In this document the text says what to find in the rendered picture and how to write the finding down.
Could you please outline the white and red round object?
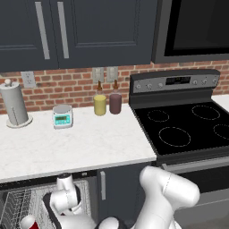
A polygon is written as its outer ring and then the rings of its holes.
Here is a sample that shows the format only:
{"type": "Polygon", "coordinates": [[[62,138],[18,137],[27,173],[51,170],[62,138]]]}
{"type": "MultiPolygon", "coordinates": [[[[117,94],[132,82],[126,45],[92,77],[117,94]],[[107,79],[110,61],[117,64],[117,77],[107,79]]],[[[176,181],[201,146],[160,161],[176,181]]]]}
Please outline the white and red round object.
{"type": "Polygon", "coordinates": [[[20,222],[21,229],[39,229],[38,223],[33,215],[25,216],[20,222]]]}

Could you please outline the yellow liquid bottle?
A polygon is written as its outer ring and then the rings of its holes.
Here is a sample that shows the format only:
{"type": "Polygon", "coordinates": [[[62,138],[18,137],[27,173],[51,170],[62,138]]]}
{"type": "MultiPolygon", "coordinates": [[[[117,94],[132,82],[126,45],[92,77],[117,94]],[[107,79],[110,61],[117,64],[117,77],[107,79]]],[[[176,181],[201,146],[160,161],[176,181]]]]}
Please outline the yellow liquid bottle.
{"type": "Polygon", "coordinates": [[[93,97],[94,113],[104,115],[106,113],[106,96],[103,93],[101,82],[98,83],[97,93],[93,97]]]}

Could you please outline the white paper towel holder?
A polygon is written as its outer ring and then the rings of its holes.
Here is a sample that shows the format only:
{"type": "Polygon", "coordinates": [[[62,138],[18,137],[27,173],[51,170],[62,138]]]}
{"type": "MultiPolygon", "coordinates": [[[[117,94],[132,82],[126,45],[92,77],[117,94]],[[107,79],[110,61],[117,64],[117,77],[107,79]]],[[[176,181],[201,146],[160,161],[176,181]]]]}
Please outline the white paper towel holder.
{"type": "Polygon", "coordinates": [[[21,86],[18,82],[6,79],[4,83],[0,85],[0,94],[2,95],[8,114],[6,125],[9,128],[22,128],[32,122],[33,118],[27,113],[21,93],[21,86]]]}

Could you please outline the grey wall switch plate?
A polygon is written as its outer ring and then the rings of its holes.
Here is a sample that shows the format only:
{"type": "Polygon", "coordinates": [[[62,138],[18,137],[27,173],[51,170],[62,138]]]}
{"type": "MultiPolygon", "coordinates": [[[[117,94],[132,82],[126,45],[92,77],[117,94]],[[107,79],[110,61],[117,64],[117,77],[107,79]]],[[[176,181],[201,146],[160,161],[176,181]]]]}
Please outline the grey wall switch plate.
{"type": "Polygon", "coordinates": [[[118,80],[118,67],[109,66],[106,68],[106,80],[108,82],[114,82],[118,80]]]}
{"type": "Polygon", "coordinates": [[[92,80],[94,83],[103,82],[104,81],[104,68],[97,67],[92,69],[92,80]]]}

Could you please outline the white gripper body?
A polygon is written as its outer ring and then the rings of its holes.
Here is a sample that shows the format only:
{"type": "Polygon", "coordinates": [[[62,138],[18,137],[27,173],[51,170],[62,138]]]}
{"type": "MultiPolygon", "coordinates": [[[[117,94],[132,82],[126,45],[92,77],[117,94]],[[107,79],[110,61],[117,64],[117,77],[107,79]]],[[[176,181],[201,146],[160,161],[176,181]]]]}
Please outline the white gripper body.
{"type": "Polygon", "coordinates": [[[69,173],[59,174],[56,179],[56,185],[58,190],[73,190],[74,184],[72,175],[69,173]]]}

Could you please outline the purple liquid bottle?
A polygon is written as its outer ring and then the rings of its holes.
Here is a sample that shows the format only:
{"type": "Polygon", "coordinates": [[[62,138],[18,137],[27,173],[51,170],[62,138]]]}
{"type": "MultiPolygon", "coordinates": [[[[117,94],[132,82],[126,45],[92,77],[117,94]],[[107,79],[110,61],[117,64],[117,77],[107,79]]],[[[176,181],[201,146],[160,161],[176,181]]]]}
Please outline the purple liquid bottle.
{"type": "Polygon", "coordinates": [[[109,96],[109,111],[113,115],[121,113],[122,94],[119,92],[117,81],[114,81],[114,90],[109,96]]]}

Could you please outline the grey wall socket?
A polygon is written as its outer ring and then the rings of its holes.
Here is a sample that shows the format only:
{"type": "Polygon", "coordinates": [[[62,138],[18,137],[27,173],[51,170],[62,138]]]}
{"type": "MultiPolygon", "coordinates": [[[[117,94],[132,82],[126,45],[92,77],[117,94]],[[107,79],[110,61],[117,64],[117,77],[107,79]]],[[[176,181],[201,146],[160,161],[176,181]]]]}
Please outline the grey wall socket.
{"type": "Polygon", "coordinates": [[[22,77],[23,85],[25,88],[35,88],[36,87],[34,72],[31,72],[31,71],[21,72],[21,77],[22,77]]]}

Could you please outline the dark base cupboard door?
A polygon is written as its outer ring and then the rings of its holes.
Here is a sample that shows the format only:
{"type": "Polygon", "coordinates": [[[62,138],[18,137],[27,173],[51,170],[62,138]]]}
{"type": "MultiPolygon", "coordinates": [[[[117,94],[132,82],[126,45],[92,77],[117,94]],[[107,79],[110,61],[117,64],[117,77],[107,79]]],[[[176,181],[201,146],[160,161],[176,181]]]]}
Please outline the dark base cupboard door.
{"type": "Polygon", "coordinates": [[[98,222],[109,216],[121,219],[130,229],[136,222],[145,200],[140,186],[140,172],[150,162],[98,170],[98,222]],[[100,172],[106,173],[106,200],[101,199],[100,172]]]}

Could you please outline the dark cupboard door narrow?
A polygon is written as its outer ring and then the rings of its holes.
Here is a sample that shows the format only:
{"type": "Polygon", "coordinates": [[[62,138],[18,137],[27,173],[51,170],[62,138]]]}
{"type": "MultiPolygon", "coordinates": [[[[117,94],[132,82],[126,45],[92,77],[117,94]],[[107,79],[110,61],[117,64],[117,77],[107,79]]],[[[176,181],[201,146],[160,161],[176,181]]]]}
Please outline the dark cupboard door narrow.
{"type": "Polygon", "coordinates": [[[58,68],[49,0],[0,0],[0,72],[58,68]],[[35,2],[42,3],[50,59],[45,60],[35,2]]]}

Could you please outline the open dishwasher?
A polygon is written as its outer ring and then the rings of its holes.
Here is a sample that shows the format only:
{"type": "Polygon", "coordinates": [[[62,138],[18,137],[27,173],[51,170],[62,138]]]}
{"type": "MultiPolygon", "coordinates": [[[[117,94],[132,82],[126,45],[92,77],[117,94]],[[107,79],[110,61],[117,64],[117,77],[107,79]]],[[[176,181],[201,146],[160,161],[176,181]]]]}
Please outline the open dishwasher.
{"type": "MultiPolygon", "coordinates": [[[[20,222],[27,215],[36,218],[40,229],[55,229],[42,207],[43,196],[56,191],[57,176],[28,181],[0,183],[0,229],[21,229],[20,222]]],[[[75,173],[74,184],[81,192],[81,209],[98,221],[96,173],[75,173]]]]}

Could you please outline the black microwave oven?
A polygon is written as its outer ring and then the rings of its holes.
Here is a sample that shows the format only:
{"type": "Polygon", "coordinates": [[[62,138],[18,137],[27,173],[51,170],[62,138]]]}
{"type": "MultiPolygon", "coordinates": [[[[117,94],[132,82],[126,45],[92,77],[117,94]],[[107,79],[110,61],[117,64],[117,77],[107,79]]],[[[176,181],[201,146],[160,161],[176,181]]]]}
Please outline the black microwave oven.
{"type": "Polygon", "coordinates": [[[152,62],[229,60],[229,0],[158,0],[152,62]]]}

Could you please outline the black stove with hob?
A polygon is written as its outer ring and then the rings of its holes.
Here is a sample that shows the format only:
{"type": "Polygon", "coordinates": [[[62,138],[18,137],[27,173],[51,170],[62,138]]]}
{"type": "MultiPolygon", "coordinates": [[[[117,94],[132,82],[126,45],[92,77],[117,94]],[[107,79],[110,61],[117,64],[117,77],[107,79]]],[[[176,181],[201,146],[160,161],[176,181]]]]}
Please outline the black stove with hob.
{"type": "MultiPolygon", "coordinates": [[[[229,157],[229,112],[211,99],[219,78],[214,69],[130,76],[129,105],[157,166],[229,157]]],[[[175,212],[181,228],[229,229],[229,165],[178,175],[200,190],[196,206],[175,212]]]]}

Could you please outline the dark cupboard door wide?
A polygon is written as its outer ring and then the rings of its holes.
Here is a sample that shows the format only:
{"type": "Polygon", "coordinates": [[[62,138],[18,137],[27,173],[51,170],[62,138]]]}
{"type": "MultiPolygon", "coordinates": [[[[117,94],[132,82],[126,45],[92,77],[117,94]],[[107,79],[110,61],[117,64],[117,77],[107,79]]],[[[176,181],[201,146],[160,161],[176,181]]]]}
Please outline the dark cupboard door wide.
{"type": "Polygon", "coordinates": [[[61,69],[149,64],[157,0],[50,0],[61,69]],[[57,2],[64,2],[64,59],[57,2]]]}

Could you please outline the white kitchen scale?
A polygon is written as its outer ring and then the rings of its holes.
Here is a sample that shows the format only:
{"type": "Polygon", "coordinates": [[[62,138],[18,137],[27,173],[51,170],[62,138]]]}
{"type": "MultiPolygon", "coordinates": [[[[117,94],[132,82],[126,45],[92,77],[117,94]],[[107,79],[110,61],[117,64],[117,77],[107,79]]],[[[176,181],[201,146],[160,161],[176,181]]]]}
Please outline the white kitchen scale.
{"type": "Polygon", "coordinates": [[[73,112],[70,105],[58,105],[52,111],[53,125],[55,129],[71,128],[73,125],[73,112]]]}

